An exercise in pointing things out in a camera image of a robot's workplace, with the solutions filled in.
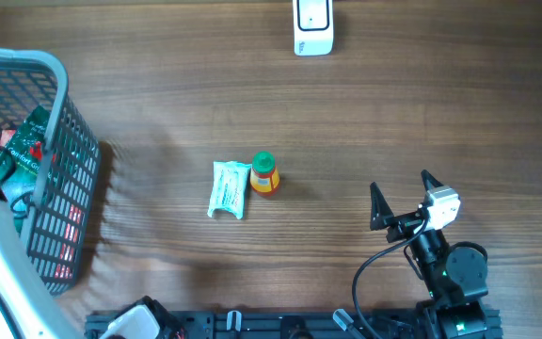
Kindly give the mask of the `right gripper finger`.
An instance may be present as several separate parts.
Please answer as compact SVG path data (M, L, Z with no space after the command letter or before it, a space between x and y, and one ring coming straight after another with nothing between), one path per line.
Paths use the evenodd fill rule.
M371 205L372 219L391 218L393 216L393 212L391 208L389 207L377 182L371 183L370 193L371 193L371 202L372 202L372 205Z
M439 187L443 187L443 183L437 180L427 169L422 170L421 176L425 191L430 191Z

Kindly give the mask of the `yellow red bottle green cap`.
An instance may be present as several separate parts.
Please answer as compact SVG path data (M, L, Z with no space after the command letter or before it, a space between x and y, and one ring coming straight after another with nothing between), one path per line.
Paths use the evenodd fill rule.
M270 152L256 153L252 159L250 185L259 195L273 195L279 189L279 173L274 155Z

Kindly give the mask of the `light green wipes packet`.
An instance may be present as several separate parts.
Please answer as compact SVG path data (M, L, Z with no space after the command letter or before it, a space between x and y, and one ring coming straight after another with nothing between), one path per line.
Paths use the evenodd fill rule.
M207 216L212 218L216 210L222 210L233 214L237 219L242 219L251 165L236 161L215 161L213 170L213 188Z

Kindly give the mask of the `dark green 3M package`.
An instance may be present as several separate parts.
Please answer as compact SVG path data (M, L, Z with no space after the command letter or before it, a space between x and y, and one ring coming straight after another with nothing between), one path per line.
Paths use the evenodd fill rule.
M50 111L38 105L0 151L0 187L8 201L18 234L28 218L49 119Z

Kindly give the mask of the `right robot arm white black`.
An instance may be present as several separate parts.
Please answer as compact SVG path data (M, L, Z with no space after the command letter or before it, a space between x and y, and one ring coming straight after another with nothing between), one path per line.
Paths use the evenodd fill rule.
M391 338L501 338L499 313L482 302L488 294L488 255L479 244L449 244L443 230L457 217L456 191L422 171L425 196L417 209L394 215L376 183L370 185L373 231L387 230L428 290L412 310L376 312L371 318Z

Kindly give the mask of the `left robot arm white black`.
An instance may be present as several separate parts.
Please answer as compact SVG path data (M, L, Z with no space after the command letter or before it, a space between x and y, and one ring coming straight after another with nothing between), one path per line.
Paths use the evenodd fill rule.
M0 188L0 338L82 336L28 260Z

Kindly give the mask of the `white barcode scanner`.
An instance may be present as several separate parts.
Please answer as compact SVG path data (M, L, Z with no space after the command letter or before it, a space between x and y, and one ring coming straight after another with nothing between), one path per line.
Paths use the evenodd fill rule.
M328 55L333 48L332 0L293 0L294 52L299 57Z

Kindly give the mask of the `grey plastic shopping basket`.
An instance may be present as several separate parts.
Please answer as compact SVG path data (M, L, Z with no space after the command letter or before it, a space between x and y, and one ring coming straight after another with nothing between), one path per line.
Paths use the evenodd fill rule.
M38 106L50 111L28 218L18 234L46 289L77 280L101 164L97 138L69 96L63 64L42 51L0 48L0 151Z

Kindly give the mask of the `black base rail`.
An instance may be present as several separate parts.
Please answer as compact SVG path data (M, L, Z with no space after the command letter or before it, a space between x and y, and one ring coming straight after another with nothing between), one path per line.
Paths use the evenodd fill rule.
M132 334L113 330L117 315L87 317L87 338L370 338L356 314L344 318L337 313L226 313L176 311L159 330L138 330ZM441 312L423 315L414 309L380 309L366 315L382 338L483 338L503 339L500 313L487 310L464 315Z

